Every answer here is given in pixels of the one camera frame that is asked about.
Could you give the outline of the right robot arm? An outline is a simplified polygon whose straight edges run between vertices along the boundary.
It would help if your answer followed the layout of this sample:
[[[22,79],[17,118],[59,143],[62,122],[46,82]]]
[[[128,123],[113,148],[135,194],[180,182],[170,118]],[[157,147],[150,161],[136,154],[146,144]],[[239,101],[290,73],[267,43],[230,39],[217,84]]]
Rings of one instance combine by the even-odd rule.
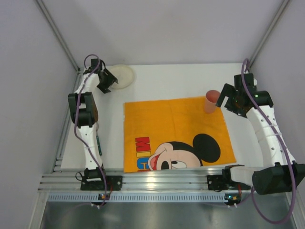
[[[248,119],[254,129],[263,155],[262,167],[228,166],[223,174],[230,181],[254,187],[259,195],[285,193],[293,190],[289,166],[295,184],[305,177],[305,166],[295,161],[285,143],[275,118],[274,103],[267,91],[258,91],[251,73],[234,76],[234,84],[225,84],[216,103]]]

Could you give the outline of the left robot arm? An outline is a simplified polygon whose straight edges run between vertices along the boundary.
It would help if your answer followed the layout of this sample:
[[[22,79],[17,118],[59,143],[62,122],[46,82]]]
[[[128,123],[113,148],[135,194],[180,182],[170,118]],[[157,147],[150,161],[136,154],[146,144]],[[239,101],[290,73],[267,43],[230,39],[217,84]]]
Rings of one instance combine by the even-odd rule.
[[[100,181],[105,174],[97,142],[96,130],[99,116],[93,92],[98,89],[104,94],[110,93],[109,87],[117,83],[118,79],[97,55],[88,55],[84,63],[88,58],[91,58],[91,64],[84,67],[80,86],[68,95],[68,104],[74,124],[74,135],[82,143],[85,155],[84,179]]]

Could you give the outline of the orange cartoon placemat cloth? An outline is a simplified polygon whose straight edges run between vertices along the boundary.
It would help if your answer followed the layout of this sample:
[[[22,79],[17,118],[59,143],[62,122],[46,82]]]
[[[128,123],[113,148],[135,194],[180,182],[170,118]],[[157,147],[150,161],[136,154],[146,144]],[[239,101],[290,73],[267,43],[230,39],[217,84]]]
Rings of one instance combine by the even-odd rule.
[[[223,112],[204,111],[204,97],[124,105],[126,173],[236,162]]]

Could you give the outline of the cream round plate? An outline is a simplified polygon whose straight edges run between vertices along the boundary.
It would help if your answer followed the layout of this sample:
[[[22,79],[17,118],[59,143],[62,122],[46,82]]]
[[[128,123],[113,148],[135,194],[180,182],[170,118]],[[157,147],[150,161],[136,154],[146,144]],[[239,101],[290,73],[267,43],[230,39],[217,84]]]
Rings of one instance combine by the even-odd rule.
[[[134,70],[124,64],[118,64],[109,67],[109,71],[117,78],[118,82],[114,83],[111,88],[112,89],[123,89],[132,84],[135,79]]]

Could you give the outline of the pink plastic cup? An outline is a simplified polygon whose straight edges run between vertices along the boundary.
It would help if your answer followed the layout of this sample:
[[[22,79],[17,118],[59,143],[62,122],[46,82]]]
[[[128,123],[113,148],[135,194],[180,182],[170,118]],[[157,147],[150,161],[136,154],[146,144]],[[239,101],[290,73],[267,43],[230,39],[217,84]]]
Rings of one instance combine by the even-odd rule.
[[[217,90],[209,90],[205,95],[204,111],[207,114],[213,113],[217,106],[216,103],[220,97],[220,92]]]

